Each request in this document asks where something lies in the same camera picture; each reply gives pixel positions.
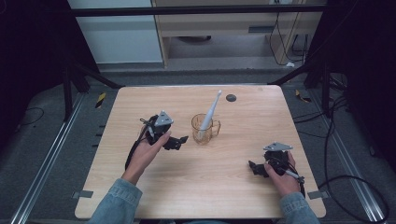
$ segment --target glass cup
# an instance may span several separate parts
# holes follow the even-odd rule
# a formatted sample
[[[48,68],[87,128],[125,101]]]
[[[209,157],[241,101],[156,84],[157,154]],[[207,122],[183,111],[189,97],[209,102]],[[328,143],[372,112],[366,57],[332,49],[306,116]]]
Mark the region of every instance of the glass cup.
[[[199,145],[207,144],[212,137],[219,134],[220,121],[211,119],[206,129],[201,130],[201,124],[204,121],[205,114],[197,114],[191,120],[192,137]]]

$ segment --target blue denim jacket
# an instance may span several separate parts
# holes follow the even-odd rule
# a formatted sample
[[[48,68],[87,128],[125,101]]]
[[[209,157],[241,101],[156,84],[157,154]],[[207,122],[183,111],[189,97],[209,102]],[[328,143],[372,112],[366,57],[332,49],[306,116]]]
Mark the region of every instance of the blue denim jacket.
[[[117,179],[105,198],[99,203],[88,223],[125,223],[134,221],[134,213],[139,204],[142,191],[124,179]],[[292,193],[280,200],[280,208],[286,223],[319,223],[303,194]],[[219,223],[205,221],[199,223]]]

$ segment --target cup handle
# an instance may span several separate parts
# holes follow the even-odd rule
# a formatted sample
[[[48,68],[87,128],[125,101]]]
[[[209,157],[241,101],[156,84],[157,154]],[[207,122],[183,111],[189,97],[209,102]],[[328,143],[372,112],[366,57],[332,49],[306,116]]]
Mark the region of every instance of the cup handle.
[[[217,127],[215,130],[212,130],[212,136],[218,136],[219,135],[219,131],[220,131],[220,127],[221,127],[221,123],[219,120],[213,120],[213,125],[212,128]]]

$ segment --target black metal beam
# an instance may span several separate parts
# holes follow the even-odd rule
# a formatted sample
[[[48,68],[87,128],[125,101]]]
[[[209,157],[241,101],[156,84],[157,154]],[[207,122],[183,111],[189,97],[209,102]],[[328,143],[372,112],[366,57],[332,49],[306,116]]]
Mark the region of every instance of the black metal beam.
[[[123,8],[84,8],[50,13],[67,14],[75,17],[105,16],[147,16],[181,14],[223,14],[223,13],[269,13],[269,12],[319,12],[341,10],[339,5],[237,5],[237,6],[197,6],[197,7],[123,7]]]

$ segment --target human arm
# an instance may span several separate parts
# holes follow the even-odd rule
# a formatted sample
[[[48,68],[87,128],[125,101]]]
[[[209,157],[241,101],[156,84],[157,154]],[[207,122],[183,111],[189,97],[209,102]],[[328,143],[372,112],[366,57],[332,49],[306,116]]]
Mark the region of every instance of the human arm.
[[[165,133],[152,146],[146,139],[141,140],[128,168],[99,203],[88,223],[133,222],[136,207],[142,196],[142,191],[136,187],[136,183],[161,147],[168,141],[170,134],[170,132]]]
[[[289,151],[288,157],[289,163],[295,167],[295,160]],[[265,163],[264,168],[282,197],[280,208],[285,216],[286,223],[319,223],[315,213],[300,192],[300,185],[297,180],[291,175],[278,175],[269,164]]]

